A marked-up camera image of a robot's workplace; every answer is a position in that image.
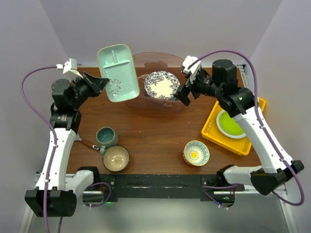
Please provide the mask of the mint green rectangular dish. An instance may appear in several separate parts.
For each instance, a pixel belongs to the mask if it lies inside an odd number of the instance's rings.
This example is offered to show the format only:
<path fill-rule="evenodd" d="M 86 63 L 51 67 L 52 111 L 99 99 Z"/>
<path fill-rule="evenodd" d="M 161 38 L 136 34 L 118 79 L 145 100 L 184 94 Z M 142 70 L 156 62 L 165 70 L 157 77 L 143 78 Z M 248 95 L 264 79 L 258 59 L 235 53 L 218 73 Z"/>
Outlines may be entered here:
<path fill-rule="evenodd" d="M 111 102 L 132 100 L 139 96 L 136 69 L 127 45 L 102 48 L 97 53 L 97 61 L 101 77 L 109 79 L 105 91 Z"/>

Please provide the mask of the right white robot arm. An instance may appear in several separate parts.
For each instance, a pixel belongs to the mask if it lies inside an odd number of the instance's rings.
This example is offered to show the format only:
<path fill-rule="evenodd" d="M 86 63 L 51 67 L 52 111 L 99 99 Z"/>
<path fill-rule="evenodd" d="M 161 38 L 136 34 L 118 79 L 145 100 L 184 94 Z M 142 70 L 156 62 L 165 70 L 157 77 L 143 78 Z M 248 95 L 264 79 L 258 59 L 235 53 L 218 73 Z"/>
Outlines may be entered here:
<path fill-rule="evenodd" d="M 294 160 L 276 140 L 263 117 L 258 98 L 248 88 L 239 87 L 237 68 L 230 60 L 214 61 L 211 75 L 193 56 L 187 56 L 181 68 L 187 80 L 177 89 L 175 97 L 186 106 L 190 104 L 190 93 L 194 98 L 215 97 L 220 107 L 242 128 L 261 162 L 256 167 L 228 165 L 222 168 L 217 172 L 219 189 L 227 191 L 234 184 L 243 184 L 268 195 L 304 169 L 303 163 Z"/>

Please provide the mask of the blue floral plate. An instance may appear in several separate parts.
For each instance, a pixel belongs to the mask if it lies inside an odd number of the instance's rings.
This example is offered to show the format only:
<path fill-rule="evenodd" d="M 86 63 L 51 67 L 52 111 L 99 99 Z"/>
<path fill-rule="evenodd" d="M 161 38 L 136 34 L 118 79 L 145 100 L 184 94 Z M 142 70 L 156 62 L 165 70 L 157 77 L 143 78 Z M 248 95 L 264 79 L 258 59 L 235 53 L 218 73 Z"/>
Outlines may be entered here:
<path fill-rule="evenodd" d="M 155 71 L 144 79 L 144 90 L 149 97 L 171 100 L 180 86 L 179 79 L 167 71 Z"/>

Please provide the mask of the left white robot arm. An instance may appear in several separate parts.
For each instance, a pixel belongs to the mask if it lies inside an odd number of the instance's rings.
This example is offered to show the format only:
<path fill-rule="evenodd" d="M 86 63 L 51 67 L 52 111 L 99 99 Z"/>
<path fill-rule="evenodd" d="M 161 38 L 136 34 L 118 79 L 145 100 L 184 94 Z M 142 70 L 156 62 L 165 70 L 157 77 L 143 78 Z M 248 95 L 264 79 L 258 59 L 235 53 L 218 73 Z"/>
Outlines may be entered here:
<path fill-rule="evenodd" d="M 66 171 L 82 118 L 79 108 L 88 98 L 99 96 L 108 82 L 107 78 L 83 72 L 73 81 L 59 79 L 52 84 L 47 157 L 35 187 L 25 193 L 25 201 L 36 216 L 72 216 L 83 191 L 100 187 L 101 179 L 95 166 L 79 168 L 69 181 L 66 181 Z"/>

